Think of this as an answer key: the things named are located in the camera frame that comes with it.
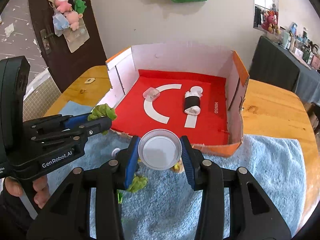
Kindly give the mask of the person's left hand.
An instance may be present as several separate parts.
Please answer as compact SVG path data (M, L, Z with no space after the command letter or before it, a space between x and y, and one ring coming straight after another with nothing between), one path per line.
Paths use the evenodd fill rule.
M41 176L34 180L32 184L22 186L16 179L7 177L4 180L4 186L8 193L14 197L23 196L27 187L30 188L31 195L33 196L33 202L42 209L50 198L48 177L47 175Z

